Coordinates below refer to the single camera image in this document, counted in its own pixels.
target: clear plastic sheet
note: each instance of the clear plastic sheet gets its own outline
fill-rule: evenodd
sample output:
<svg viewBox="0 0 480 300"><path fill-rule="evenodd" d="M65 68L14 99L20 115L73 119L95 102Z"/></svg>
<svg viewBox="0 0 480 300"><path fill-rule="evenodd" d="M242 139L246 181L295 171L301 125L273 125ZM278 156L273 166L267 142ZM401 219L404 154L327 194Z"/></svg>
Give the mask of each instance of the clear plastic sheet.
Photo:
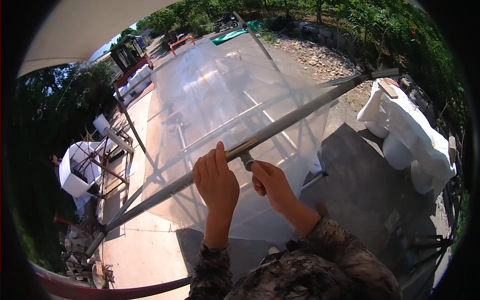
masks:
<svg viewBox="0 0 480 300"><path fill-rule="evenodd" d="M177 55L152 75L142 201L188 173L198 157L221 140L229 149L266 125L325 92L312 82L226 53L207 40ZM329 106L250 151L279 166L297 196L321 146ZM252 188L239 158L229 164L240 184L230 237L282 243L293 228ZM206 206L195 185L153 207L150 213L204 231Z"/></svg>

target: sky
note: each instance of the sky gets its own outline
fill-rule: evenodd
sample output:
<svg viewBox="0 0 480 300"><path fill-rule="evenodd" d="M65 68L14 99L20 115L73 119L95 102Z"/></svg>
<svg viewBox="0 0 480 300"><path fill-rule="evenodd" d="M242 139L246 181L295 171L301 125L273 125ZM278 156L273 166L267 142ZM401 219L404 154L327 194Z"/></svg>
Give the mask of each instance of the sky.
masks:
<svg viewBox="0 0 480 300"><path fill-rule="evenodd" d="M131 29L137 29L137 22L135 22L135 24L133 24L132 26L130 26ZM108 43L106 43L105 45L103 45L100 49L98 49L97 51L95 51L92 55L92 57L89 58L89 60L95 60L97 58L99 58L102 54L103 54L103 51L105 50L109 50L110 49L110 45L112 43L116 43L117 42L117 38L120 37L120 33L117 34L113 39L111 39Z"/></svg>

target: camouflage jacket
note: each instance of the camouflage jacket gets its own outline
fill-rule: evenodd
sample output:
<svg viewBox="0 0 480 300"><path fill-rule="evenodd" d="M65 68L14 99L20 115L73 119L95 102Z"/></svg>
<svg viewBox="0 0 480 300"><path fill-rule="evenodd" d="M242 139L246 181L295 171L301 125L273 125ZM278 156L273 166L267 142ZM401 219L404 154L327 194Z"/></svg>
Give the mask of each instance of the camouflage jacket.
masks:
<svg viewBox="0 0 480 300"><path fill-rule="evenodd" d="M228 249L202 243L187 299L402 299L392 272L335 221L322 217L298 243L235 285Z"/></svg>

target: green tarp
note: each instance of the green tarp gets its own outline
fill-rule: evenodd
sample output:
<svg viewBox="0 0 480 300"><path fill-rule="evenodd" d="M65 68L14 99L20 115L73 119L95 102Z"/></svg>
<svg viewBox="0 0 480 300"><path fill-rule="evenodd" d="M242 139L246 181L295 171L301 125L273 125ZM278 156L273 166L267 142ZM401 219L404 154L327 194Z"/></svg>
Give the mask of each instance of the green tarp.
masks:
<svg viewBox="0 0 480 300"><path fill-rule="evenodd" d="M248 21L247 22L247 25L252 29L252 30L257 30L257 29L260 29L262 28L262 23L260 21ZM230 32L229 34L227 35L224 35L224 36L221 36L219 38L216 38L214 40L212 40L212 42L215 44L215 45L220 45L222 43L225 43L226 41L230 40L230 39L233 39L234 37L236 36L239 36L241 34L244 34L246 33L247 30L246 29L239 29L237 31L234 31L234 32Z"/></svg>

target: camouflage sleeve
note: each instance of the camouflage sleeve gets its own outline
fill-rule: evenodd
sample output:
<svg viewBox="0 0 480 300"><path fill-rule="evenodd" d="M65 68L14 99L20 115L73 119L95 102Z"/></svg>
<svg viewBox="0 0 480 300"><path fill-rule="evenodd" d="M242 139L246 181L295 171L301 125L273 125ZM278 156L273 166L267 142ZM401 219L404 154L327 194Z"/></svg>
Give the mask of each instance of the camouflage sleeve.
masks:
<svg viewBox="0 0 480 300"><path fill-rule="evenodd" d="M335 221L322 217L301 242L315 254L336 263L360 284L369 299L402 299L392 272Z"/></svg>
<svg viewBox="0 0 480 300"><path fill-rule="evenodd" d="M202 241L186 300L221 300L232 289L228 249L209 248Z"/></svg>

